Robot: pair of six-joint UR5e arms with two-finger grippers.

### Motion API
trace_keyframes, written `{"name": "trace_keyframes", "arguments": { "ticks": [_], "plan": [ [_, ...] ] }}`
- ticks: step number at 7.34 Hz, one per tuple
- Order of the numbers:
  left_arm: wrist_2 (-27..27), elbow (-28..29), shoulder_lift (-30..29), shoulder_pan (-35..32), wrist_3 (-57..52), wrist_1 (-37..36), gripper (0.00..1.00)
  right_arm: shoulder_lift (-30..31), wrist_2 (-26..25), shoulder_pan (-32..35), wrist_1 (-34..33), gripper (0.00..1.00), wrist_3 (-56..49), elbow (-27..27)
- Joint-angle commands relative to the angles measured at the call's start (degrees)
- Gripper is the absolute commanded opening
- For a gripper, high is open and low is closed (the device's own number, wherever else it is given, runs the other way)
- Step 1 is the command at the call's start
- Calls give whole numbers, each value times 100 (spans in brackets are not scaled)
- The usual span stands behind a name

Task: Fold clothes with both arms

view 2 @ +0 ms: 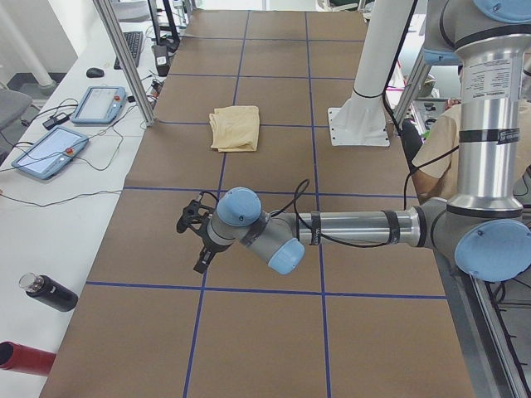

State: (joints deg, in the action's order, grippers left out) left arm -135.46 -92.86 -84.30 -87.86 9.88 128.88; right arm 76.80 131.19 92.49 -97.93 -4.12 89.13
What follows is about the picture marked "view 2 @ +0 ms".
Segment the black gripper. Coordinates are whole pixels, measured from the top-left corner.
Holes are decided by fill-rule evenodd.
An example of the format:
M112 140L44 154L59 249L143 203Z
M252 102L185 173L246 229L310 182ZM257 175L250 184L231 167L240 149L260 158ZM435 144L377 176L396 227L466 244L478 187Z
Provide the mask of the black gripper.
M222 253L227 249L226 245L218 244L207 232L202 237L203 248L199 253L198 260L193 266L193 270L198 273L205 273L217 253Z

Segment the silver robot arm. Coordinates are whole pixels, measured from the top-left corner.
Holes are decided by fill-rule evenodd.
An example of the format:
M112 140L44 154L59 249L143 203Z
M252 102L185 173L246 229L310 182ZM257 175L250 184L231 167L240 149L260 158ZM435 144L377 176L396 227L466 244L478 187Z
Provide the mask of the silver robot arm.
M456 194L402 211L266 212L250 189L229 190L205 207L194 269L239 243L279 274L295 269L307 245L359 249L404 243L431 249L473 278L511 279L530 265L530 231L514 198L521 70L530 45L527 1L431 1L428 62L462 64Z

